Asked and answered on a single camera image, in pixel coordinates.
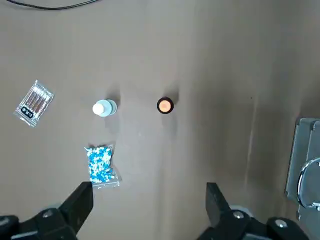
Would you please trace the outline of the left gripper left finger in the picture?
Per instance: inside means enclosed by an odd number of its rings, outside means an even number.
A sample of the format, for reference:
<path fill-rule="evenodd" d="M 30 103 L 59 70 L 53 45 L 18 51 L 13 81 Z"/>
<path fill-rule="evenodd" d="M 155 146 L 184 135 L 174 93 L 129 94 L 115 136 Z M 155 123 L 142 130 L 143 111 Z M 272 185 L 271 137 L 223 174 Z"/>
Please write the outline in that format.
<path fill-rule="evenodd" d="M 94 206 L 93 185 L 82 182 L 58 208 L 47 208 L 26 221 L 0 217 L 2 240 L 76 240 Z"/>

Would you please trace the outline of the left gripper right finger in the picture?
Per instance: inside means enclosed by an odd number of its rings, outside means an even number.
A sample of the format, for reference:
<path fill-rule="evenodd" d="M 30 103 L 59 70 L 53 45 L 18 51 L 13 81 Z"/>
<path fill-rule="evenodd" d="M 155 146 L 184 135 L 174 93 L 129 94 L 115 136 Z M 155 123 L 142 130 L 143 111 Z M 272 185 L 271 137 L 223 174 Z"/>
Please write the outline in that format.
<path fill-rule="evenodd" d="M 240 209 L 231 209 L 215 182 L 206 184 L 205 209 L 210 226 L 199 240 L 308 240 L 299 225 L 283 217 L 262 223 Z"/>

